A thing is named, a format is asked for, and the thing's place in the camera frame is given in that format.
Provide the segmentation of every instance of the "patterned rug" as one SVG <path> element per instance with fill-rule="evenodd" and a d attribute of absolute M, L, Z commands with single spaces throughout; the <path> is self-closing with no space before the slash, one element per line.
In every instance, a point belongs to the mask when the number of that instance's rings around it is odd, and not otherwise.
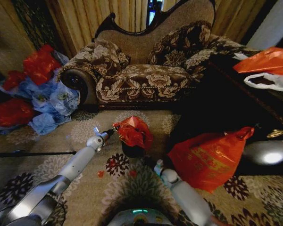
<path fill-rule="evenodd" d="M 73 120 L 46 136 L 22 127 L 0 136 L 0 152 L 78 151 L 93 135 L 92 128 L 110 129 L 112 124 L 136 115 L 154 136 L 150 154 L 162 157 L 169 133 L 179 120 L 171 111 L 76 112 Z M 41 181 L 52 178 L 71 155 L 0 158 L 0 209 L 15 204 Z M 283 176 L 232 177 L 213 194 L 198 190 L 213 214 L 234 226 L 283 226 Z M 139 160 L 122 153 L 114 135 L 83 173 L 57 198 L 59 206 L 52 225 L 105 225 L 127 208 L 148 207 L 162 211 L 175 225 L 193 225 L 160 179 Z"/>

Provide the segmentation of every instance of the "curtain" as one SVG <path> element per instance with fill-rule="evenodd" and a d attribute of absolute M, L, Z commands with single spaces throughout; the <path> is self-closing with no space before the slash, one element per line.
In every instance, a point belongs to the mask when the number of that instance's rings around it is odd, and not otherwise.
<path fill-rule="evenodd" d="M 178 0 L 163 0 L 168 11 Z M 212 33 L 240 42 L 266 0 L 215 0 L 216 18 Z"/>
<path fill-rule="evenodd" d="M 116 24 L 124 30 L 146 29 L 148 0 L 46 0 L 46 3 L 69 57 L 91 42 L 101 22 L 112 12 Z"/>

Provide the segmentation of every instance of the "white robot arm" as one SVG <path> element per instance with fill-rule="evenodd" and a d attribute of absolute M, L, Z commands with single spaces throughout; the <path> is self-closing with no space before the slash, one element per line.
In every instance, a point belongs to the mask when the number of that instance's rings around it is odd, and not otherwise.
<path fill-rule="evenodd" d="M 0 212 L 0 226 L 42 226 L 47 222 L 57 205 L 48 194 L 63 193 L 114 133 L 114 129 L 99 133 L 94 128 L 94 131 L 96 135 L 88 139 L 86 147 L 78 151 L 57 176 L 37 185 L 12 209 Z"/>
<path fill-rule="evenodd" d="M 47 223 L 48 217 L 57 206 L 57 202 L 48 194 L 63 193 L 114 133 L 114 129 L 99 133 L 98 129 L 94 128 L 94 131 L 96 135 L 88 139 L 86 147 L 78 151 L 57 176 L 37 185 L 15 207 L 0 212 L 0 226 L 42 226 Z M 199 226 L 215 225 L 210 221 L 212 213 L 208 204 L 188 183 L 182 181 L 174 170 L 163 169 L 162 161 L 159 160 L 154 171 L 161 176 L 191 221 Z M 111 221 L 109 225 L 119 225 L 115 224 L 119 220 Z"/>
<path fill-rule="evenodd" d="M 211 221 L 212 212 L 207 202 L 186 181 L 181 180 L 175 170 L 164 169 L 163 161 L 158 160 L 154 171 L 192 222 L 199 226 L 216 226 Z"/>

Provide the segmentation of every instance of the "rolled armrest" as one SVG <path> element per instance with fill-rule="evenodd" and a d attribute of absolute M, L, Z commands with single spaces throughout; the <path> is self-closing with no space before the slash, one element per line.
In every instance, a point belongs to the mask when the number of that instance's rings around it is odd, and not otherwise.
<path fill-rule="evenodd" d="M 80 104 L 96 105 L 98 99 L 96 96 L 96 81 L 87 72 L 72 68 L 65 70 L 61 74 L 62 82 L 69 88 L 80 92 Z"/>
<path fill-rule="evenodd" d="M 225 37 L 220 37 L 211 34 L 208 40 L 207 49 L 213 50 L 215 54 L 232 55 L 233 53 L 244 53 L 247 56 L 252 56 L 260 51 L 241 45 Z"/>
<path fill-rule="evenodd" d="M 94 43 L 90 43 L 78 52 L 59 73 L 58 80 L 69 88 L 80 92 L 81 105 L 96 105 L 96 84 L 101 78 L 100 73 L 91 64 Z"/>
<path fill-rule="evenodd" d="M 202 69 L 206 67 L 211 55 L 221 54 L 230 56 L 240 52 L 250 57 L 260 51 L 241 45 L 230 39 L 211 34 L 207 46 L 187 59 L 183 67 L 191 76 L 201 77 L 202 74 L 199 76 L 196 75 L 203 71 Z"/>

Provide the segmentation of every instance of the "orange plastic bag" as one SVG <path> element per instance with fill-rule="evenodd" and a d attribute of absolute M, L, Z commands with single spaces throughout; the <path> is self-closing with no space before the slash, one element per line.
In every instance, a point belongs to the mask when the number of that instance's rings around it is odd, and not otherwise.
<path fill-rule="evenodd" d="M 212 193 L 233 176 L 253 132 L 252 127 L 244 127 L 226 135 L 204 133 L 176 144 L 168 156 L 183 180 Z"/>
<path fill-rule="evenodd" d="M 268 48 L 239 62 L 233 69 L 238 73 L 268 72 L 283 74 L 283 48 Z"/>
<path fill-rule="evenodd" d="M 131 116 L 122 122 L 113 124 L 117 128 L 121 141 L 128 146 L 139 146 L 145 150 L 149 150 L 153 136 L 149 131 L 147 124 L 137 116 Z"/>

